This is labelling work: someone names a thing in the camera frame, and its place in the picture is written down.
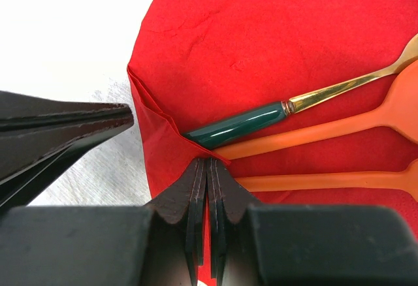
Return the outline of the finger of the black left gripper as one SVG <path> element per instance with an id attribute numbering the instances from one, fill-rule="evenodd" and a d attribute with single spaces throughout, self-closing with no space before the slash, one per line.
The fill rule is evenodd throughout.
<path id="1" fill-rule="evenodd" d="M 2 131 L 118 118 L 133 118 L 127 104 L 53 101 L 7 91 L 1 92 Z"/>
<path id="2" fill-rule="evenodd" d="M 1 133 L 1 212 L 25 206 L 133 118 L 95 118 Z"/>

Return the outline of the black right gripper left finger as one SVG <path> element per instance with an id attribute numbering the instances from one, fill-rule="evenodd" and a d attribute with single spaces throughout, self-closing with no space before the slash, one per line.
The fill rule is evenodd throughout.
<path id="1" fill-rule="evenodd" d="M 143 206 L 13 208 L 1 218 L 1 284 L 196 285 L 205 187 L 194 159 Z"/>

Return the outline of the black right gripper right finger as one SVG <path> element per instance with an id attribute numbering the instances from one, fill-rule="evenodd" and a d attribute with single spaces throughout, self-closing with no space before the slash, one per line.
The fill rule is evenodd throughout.
<path id="1" fill-rule="evenodd" d="M 218 285 L 416 285 L 417 240 L 392 209 L 265 204 L 207 161 Z"/>

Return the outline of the gold fork green handle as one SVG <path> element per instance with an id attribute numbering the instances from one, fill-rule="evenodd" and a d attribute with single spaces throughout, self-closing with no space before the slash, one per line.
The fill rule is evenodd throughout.
<path id="1" fill-rule="evenodd" d="M 417 60 L 417 36 L 411 38 L 400 57 L 388 67 L 345 82 L 317 89 L 286 101 L 277 101 L 210 123 L 182 136 L 198 145 L 212 150 L 242 136 L 254 133 L 283 121 L 291 114 L 299 113 L 352 89 L 389 76 L 398 74 Z"/>

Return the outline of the orange plastic spoon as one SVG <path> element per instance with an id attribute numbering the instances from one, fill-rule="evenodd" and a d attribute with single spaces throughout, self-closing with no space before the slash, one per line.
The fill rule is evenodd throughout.
<path id="1" fill-rule="evenodd" d="M 259 155 L 293 146 L 365 131 L 390 127 L 417 142 L 417 62 L 406 67 L 392 83 L 384 101 L 375 109 L 328 123 L 264 136 L 214 150 L 228 160 Z"/>

